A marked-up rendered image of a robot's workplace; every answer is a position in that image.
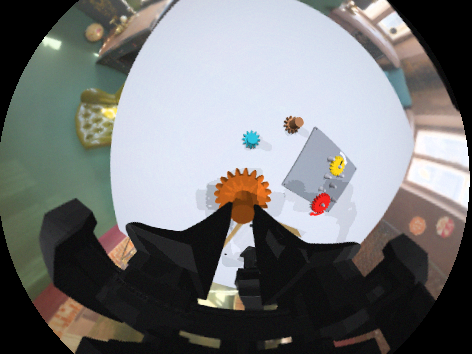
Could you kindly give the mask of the red gear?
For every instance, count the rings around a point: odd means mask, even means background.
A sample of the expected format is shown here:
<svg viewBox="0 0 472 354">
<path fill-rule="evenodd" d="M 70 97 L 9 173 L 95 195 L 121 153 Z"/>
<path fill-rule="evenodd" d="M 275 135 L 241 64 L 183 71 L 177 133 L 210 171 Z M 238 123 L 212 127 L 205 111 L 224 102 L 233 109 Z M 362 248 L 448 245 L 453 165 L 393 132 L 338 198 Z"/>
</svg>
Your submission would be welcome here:
<svg viewBox="0 0 472 354">
<path fill-rule="evenodd" d="M 331 201 L 331 197 L 329 197 L 327 193 L 321 193 L 321 196 L 319 194 L 319 197 L 316 196 L 316 198 L 313 198 L 313 200 L 315 200 L 315 201 L 312 201 L 313 212 L 321 213 L 321 210 L 325 210 L 325 208 L 328 208 L 329 201 Z M 325 206 L 321 206 L 323 204 Z"/>
</svg>

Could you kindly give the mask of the yellow gear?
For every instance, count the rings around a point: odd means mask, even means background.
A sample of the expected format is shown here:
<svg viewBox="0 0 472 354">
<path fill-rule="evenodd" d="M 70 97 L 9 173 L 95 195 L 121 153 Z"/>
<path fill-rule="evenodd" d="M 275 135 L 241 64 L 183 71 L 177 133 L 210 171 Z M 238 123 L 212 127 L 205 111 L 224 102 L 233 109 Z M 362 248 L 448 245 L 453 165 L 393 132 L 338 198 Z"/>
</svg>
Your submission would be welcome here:
<svg viewBox="0 0 472 354">
<path fill-rule="evenodd" d="M 331 172 L 333 174 L 333 176 L 337 176 L 337 174 L 340 174 L 341 173 L 341 170 L 343 170 L 343 168 L 339 168 L 339 164 L 341 166 L 343 166 L 344 168 L 344 161 L 343 161 L 343 158 L 340 157 L 336 157 L 336 160 L 335 161 L 332 161 L 331 162 L 331 165 L 332 166 L 329 166 L 329 172 Z"/>
</svg>

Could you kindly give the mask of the brown gear with tall hub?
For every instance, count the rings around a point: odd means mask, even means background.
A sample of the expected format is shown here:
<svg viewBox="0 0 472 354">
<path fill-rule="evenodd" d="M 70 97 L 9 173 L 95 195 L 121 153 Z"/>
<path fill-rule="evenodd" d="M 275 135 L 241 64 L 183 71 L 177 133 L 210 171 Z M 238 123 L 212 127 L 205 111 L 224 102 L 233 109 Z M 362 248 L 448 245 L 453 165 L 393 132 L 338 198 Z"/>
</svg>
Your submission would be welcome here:
<svg viewBox="0 0 472 354">
<path fill-rule="evenodd" d="M 288 117 L 285 117 L 285 118 L 287 118 L 287 120 L 284 120 L 285 125 L 283 126 L 287 126 L 288 133 L 289 132 L 297 133 L 297 129 L 300 129 L 300 126 L 304 125 L 304 120 L 301 117 L 289 116 L 289 118 Z M 284 130 L 287 130 L 287 129 L 284 129 Z"/>
</svg>

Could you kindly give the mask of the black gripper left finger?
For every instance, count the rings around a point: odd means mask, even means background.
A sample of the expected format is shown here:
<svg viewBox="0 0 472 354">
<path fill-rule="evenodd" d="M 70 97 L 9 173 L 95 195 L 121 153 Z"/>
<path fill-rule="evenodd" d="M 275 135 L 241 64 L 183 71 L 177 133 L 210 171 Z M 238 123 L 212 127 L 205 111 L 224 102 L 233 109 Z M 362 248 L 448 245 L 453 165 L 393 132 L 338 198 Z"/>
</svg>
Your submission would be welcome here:
<svg viewBox="0 0 472 354">
<path fill-rule="evenodd" d="M 228 201 L 205 220 L 180 232 L 135 221 L 125 229 L 136 250 L 189 270 L 200 300 L 207 300 L 227 240 L 231 212 L 232 201 Z"/>
</svg>

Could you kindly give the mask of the teal gear with tall hub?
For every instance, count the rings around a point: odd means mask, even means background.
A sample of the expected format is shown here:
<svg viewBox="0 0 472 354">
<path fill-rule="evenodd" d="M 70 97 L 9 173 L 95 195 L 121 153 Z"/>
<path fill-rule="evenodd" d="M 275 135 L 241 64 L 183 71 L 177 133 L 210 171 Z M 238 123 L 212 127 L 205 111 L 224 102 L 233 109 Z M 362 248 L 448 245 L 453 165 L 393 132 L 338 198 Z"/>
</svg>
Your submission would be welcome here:
<svg viewBox="0 0 472 354">
<path fill-rule="evenodd" d="M 255 146 L 255 148 L 256 148 L 256 145 L 259 145 L 259 144 L 257 144 L 257 141 L 260 141 L 260 140 L 257 137 L 259 137 L 260 134 L 257 134 L 257 136 L 256 136 L 256 132 L 252 133 L 252 130 L 251 130 L 251 132 L 247 132 L 247 133 L 248 134 L 244 134 L 245 138 L 243 138 L 243 141 L 244 141 L 243 144 L 245 144 L 245 142 L 247 142 L 247 145 L 245 145 L 245 148 L 247 148 L 248 145 L 249 145 L 249 148 L 251 148 L 251 149 L 252 149 L 252 145 Z"/>
</svg>

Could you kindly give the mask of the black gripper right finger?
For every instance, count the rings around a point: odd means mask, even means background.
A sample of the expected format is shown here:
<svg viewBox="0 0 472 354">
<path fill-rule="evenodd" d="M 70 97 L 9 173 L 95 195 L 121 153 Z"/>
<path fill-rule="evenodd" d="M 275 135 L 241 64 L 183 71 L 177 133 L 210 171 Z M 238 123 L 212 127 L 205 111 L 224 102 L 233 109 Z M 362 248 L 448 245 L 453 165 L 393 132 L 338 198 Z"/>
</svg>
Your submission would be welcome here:
<svg viewBox="0 0 472 354">
<path fill-rule="evenodd" d="M 347 258 L 352 260 L 360 252 L 361 244 L 353 241 L 308 244 L 280 225 L 260 205 L 253 205 L 253 208 L 252 232 L 261 305 L 276 305 L 276 297 L 292 288 L 308 269 L 343 262 Z"/>
</svg>

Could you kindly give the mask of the orange gear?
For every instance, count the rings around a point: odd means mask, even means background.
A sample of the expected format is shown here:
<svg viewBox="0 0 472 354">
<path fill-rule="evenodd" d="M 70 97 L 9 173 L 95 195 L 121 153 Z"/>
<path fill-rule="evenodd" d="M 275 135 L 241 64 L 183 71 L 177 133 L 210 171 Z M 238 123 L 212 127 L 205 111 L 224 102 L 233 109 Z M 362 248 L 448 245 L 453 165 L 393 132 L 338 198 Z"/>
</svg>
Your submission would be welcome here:
<svg viewBox="0 0 472 354">
<path fill-rule="evenodd" d="M 252 170 L 248 174 L 248 169 L 244 168 L 243 173 L 240 173 L 239 168 L 235 169 L 235 174 L 227 170 L 227 177 L 220 176 L 220 181 L 216 182 L 215 196 L 216 204 L 223 206 L 228 201 L 232 201 L 231 218 L 237 224 L 245 225 L 252 222 L 255 217 L 255 208 L 253 205 L 260 205 L 260 208 L 268 208 L 265 202 L 271 202 L 268 194 L 271 194 L 271 189 L 268 189 L 268 181 L 264 180 L 264 174 L 256 177 L 256 170 Z M 220 209 L 219 208 L 219 209 Z"/>
</svg>

